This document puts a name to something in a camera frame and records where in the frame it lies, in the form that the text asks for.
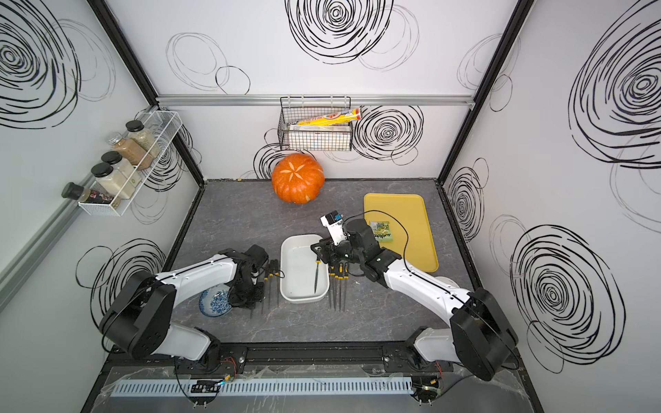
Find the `file tool top black-yellow handle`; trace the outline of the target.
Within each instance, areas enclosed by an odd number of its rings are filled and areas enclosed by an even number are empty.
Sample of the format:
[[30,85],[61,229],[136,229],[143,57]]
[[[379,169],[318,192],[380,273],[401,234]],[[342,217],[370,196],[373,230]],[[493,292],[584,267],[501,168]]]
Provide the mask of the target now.
[[336,309],[336,270],[331,264],[328,265],[329,273],[329,301],[330,308]]

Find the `dark sauce bottle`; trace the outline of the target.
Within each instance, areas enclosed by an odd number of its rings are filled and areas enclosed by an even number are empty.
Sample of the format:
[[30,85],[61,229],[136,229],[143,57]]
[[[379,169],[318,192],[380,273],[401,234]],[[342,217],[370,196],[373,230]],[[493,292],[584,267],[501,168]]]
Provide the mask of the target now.
[[74,182],[67,182],[67,184],[65,184],[65,187],[61,192],[61,197],[64,199],[77,201],[79,203],[101,205],[109,205],[114,200],[114,198],[110,195],[104,194],[103,192],[99,192],[94,189],[86,188],[84,186],[75,184]]

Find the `spice jar brown contents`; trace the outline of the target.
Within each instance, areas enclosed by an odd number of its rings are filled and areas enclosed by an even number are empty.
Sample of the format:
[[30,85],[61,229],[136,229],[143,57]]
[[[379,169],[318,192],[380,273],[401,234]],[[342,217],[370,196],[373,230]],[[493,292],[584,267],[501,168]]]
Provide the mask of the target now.
[[146,170],[153,163],[153,156],[133,139],[113,133],[108,136],[106,141],[137,170]]

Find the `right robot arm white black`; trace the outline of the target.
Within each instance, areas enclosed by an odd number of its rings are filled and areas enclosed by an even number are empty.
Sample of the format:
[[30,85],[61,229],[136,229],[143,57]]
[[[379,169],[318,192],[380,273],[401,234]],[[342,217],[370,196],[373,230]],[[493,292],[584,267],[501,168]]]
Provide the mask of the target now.
[[458,363],[489,381],[515,357],[518,338],[493,295],[483,287],[469,291],[415,268],[403,255],[380,246],[372,228],[338,212],[320,219],[329,232],[311,249],[323,263],[359,266],[363,276],[426,307],[445,323],[443,329],[421,328],[408,346],[424,362]]

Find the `green snack packet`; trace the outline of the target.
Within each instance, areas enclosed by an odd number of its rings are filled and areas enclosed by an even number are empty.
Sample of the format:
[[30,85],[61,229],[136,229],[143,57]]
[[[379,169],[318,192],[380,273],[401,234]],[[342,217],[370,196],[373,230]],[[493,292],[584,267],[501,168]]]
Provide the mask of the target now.
[[375,239],[379,243],[390,243],[394,240],[392,229],[388,221],[370,221],[369,224],[375,235]]

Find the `aluminium wall rail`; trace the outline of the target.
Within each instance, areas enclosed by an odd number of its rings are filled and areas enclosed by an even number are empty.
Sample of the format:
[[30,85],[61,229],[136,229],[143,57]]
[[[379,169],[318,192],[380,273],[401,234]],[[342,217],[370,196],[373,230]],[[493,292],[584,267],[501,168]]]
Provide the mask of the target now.
[[150,105],[206,106],[206,107],[312,107],[312,106],[459,106],[473,107],[471,95],[225,95],[225,94],[169,94],[151,99]]
[[26,282],[39,270],[53,250],[80,250],[84,243],[77,201],[65,198],[22,249],[1,271],[1,312],[10,305]]

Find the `white plastic storage box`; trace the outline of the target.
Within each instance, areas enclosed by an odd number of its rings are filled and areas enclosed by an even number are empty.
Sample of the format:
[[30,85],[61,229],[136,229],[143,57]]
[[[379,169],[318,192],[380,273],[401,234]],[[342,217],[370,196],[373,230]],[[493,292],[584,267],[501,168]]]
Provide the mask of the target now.
[[329,292],[329,273],[326,264],[321,262],[318,280],[318,293],[313,293],[316,261],[318,258],[310,246],[320,241],[317,234],[288,237],[281,247],[280,294],[293,304],[310,304],[322,301]]

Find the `yellow tube package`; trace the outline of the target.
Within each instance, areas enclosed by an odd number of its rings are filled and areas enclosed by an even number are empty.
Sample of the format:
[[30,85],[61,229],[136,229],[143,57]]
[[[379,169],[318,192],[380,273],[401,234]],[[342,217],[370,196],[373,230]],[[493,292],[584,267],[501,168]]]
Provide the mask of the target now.
[[350,109],[344,112],[338,112],[330,115],[322,115],[316,118],[300,120],[296,126],[328,127],[361,120],[361,110],[359,108]]

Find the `spice jar white contents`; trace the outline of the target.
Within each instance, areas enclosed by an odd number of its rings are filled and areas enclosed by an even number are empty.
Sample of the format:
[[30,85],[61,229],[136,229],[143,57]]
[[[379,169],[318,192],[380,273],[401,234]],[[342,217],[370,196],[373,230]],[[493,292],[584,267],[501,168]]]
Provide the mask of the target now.
[[91,168],[91,174],[110,195],[124,200],[133,197],[134,184],[131,184],[120,170],[116,170],[109,163],[97,163]]

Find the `aluminium wall rail left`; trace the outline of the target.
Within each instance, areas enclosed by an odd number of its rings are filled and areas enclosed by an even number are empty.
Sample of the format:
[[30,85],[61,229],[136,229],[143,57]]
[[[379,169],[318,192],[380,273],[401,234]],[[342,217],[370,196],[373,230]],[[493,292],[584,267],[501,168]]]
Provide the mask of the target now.
[[80,250],[84,243],[77,201],[65,198],[22,249],[1,271],[1,312],[10,305],[26,282],[39,270],[53,250]]

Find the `aluminium wall rail back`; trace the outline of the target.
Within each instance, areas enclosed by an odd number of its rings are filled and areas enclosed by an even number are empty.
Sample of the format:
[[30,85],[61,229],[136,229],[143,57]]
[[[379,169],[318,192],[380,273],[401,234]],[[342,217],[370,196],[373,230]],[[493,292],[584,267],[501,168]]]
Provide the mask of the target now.
[[471,95],[225,95],[225,94],[169,94],[151,99],[150,105],[206,106],[206,107],[312,107],[312,106],[459,106],[473,107]]

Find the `clear acrylic spice shelf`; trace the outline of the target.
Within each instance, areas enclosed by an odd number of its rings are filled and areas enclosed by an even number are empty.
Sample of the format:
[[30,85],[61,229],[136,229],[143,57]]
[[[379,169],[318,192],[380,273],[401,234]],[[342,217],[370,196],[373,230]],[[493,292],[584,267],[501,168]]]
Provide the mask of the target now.
[[133,213],[151,225],[165,214],[170,193],[188,171],[174,147],[183,128],[179,113],[153,110],[108,138],[110,150],[91,168],[92,182],[73,199],[90,216]]

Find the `black corner frame post left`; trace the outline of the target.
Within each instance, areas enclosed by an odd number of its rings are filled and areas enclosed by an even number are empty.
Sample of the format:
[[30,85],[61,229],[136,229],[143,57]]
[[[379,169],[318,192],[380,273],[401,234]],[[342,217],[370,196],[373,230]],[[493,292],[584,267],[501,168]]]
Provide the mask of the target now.
[[[87,3],[112,42],[115,50],[120,55],[125,67],[127,67],[134,82],[139,87],[140,92],[144,98],[146,98],[148,104],[150,106],[159,107],[157,100],[158,92],[155,90],[148,75],[139,63],[137,56],[129,45],[126,36],[123,34],[122,29],[111,12],[107,2],[103,0],[88,0]],[[201,170],[194,161],[190,150],[184,143],[181,133],[177,133],[176,137],[173,139],[173,144],[196,184],[199,188],[203,189],[205,187],[205,182]]]

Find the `black corner frame post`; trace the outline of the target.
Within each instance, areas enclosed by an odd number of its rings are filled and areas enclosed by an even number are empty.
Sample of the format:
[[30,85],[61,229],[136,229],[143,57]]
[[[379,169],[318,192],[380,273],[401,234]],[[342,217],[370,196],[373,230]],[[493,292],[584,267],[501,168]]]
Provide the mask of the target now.
[[[158,92],[155,90],[148,75],[139,63],[137,56],[129,45],[126,36],[123,34],[122,29],[111,12],[107,2],[103,0],[88,0],[87,3],[112,42],[115,50],[120,55],[125,67],[127,67],[134,82],[139,87],[140,92],[144,98],[146,98],[148,104],[150,106],[159,107],[157,100]],[[173,139],[173,144],[196,184],[199,188],[203,189],[205,187],[205,182],[201,170],[194,161],[190,150],[184,143],[181,133],[177,133],[176,137]]]
[[440,184],[445,184],[449,178],[454,163],[461,153],[468,135],[475,124],[480,111],[482,110],[487,97],[489,96],[492,87],[494,86],[500,71],[503,69],[506,59],[509,57],[511,49],[515,40],[520,34],[520,31],[528,18],[530,10],[533,8],[535,2],[533,0],[520,0],[512,12],[511,18],[507,23],[503,34],[497,43],[496,50],[492,56],[492,60],[488,65],[485,75],[476,91],[474,106],[468,111],[466,118],[463,120],[460,130],[451,146],[449,155],[442,167],[441,173],[437,178]]

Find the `blue patterned bowl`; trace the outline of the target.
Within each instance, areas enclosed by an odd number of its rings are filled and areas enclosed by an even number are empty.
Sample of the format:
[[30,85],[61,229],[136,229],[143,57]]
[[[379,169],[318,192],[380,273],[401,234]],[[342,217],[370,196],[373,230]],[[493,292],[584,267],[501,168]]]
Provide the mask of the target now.
[[209,318],[224,316],[232,310],[229,304],[229,287],[220,284],[203,291],[199,298],[199,309],[202,315]]

